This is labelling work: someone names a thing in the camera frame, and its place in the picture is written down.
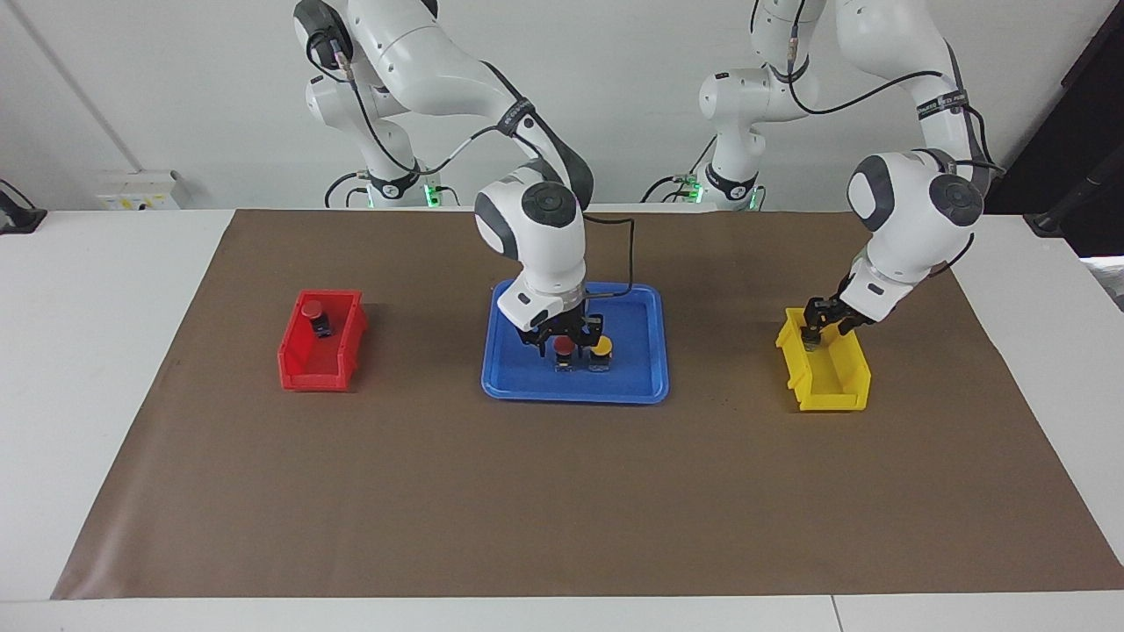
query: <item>brown paper mat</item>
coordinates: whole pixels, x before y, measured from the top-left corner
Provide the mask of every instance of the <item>brown paper mat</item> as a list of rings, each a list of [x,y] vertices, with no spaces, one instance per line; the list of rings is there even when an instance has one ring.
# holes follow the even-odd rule
[[[626,235],[590,227],[592,280],[620,280]],[[518,269],[472,216],[238,211],[54,597],[1124,588],[953,276],[861,332],[869,412],[796,414],[782,308],[867,237],[845,215],[643,216],[670,398],[532,405],[480,388]],[[373,304],[353,394],[279,386],[302,288]]]

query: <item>blue plastic tray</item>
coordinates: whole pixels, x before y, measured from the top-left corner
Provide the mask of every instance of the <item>blue plastic tray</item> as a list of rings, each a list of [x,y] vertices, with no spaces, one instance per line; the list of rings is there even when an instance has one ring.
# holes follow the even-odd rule
[[[590,314],[605,315],[605,335],[613,338],[613,368],[593,373],[578,368],[554,370],[554,354],[546,358],[519,341],[511,323],[496,307],[496,299],[511,281],[504,281],[492,295],[488,320],[484,369],[480,379],[484,391],[497,399],[523,401],[568,401],[584,404],[654,405],[670,391],[668,347],[663,334],[663,301],[647,286],[632,294],[590,301]],[[590,292],[619,292],[622,283],[588,283]]]

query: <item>red bin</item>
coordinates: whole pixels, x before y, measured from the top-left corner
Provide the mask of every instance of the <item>red bin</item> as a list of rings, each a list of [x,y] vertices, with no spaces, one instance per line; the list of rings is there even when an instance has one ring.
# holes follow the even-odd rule
[[[285,390],[346,392],[359,368],[359,346],[366,331],[363,292],[305,290],[297,298],[278,349],[281,386]],[[317,337],[306,304],[319,301],[333,328],[329,337]]]

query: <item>yellow bin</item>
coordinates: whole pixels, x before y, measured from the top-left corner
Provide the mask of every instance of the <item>yellow bin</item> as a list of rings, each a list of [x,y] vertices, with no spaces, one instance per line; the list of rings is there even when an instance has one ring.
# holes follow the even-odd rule
[[[786,309],[785,327],[777,347],[785,352],[791,379],[788,388],[796,392],[805,413],[865,410],[870,396],[870,365],[862,354],[854,332],[840,335],[839,325],[824,329],[823,344],[815,351],[804,349],[800,331],[805,327],[804,309]]]

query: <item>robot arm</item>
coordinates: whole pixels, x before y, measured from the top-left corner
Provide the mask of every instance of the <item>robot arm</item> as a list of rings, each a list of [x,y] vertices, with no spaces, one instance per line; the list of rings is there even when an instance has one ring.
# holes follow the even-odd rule
[[[355,90],[353,91],[346,82],[341,83],[325,75],[318,75],[305,88],[305,100],[317,120],[343,132],[359,145],[366,165],[366,189],[372,206],[375,208],[425,206],[426,188],[438,187],[439,177],[437,174],[422,177],[400,166],[400,164],[414,165],[416,171],[424,171],[426,165],[415,157],[406,130],[386,120],[387,117],[407,111],[406,108],[383,87],[363,51],[354,48],[350,43],[350,37],[344,35],[346,30],[339,26],[343,24],[343,18],[334,8],[319,0],[302,0],[293,10],[293,17],[298,39],[307,47],[310,58],[314,54],[319,57],[317,63],[325,67],[328,65],[338,67],[330,44],[333,38],[346,42],[346,48],[342,46],[341,51],[352,51],[352,60],[343,61],[350,63]],[[370,115],[371,126],[379,134],[388,152],[383,152],[368,132],[363,112],[356,106],[356,98],[363,100]]]
[[[354,65],[362,54],[404,110],[482,116],[493,121],[490,129],[519,144],[529,162],[486,187],[475,200],[483,240],[524,265],[499,308],[527,344],[543,349],[553,335],[596,344],[599,322],[584,314],[582,222],[592,198],[592,173],[499,70],[453,44],[437,25],[436,8],[433,0],[348,0],[343,16],[336,13],[321,36],[329,47],[309,45],[328,69]],[[361,132],[365,143],[371,136],[365,120]]]
[[[805,6],[800,33],[808,38],[826,2],[810,0]],[[750,39],[765,65],[719,72],[704,82],[699,107],[714,125],[718,141],[714,159],[695,174],[700,184],[698,201],[714,202],[722,210],[749,208],[765,152],[765,138],[756,126],[808,116],[792,100],[791,81],[785,70],[799,4],[799,0],[756,2],[750,18]],[[806,49],[798,54],[792,75],[800,82],[801,101],[815,103],[819,93],[815,64]]]
[[[926,147],[873,155],[855,170],[847,200],[873,236],[840,292],[808,303],[808,344],[836,322],[843,333],[882,322],[936,267],[967,252],[991,181],[955,54],[925,1],[841,0],[837,13],[851,63],[887,81],[916,75],[901,87],[917,107]]]
[[[813,109],[819,84],[808,43],[825,3],[755,2],[750,34],[765,66],[719,73],[700,96],[718,132],[714,161],[697,175],[703,199],[744,209],[764,151],[754,126],[822,114]],[[926,148],[870,156],[852,175],[847,199],[873,237],[840,291],[808,303],[809,345],[835,323],[847,333],[881,322],[934,268],[963,253],[990,183],[986,168],[969,164],[984,157],[968,94],[924,0],[836,0],[836,10],[840,46],[851,63],[888,81],[910,75],[900,85],[916,102]]]

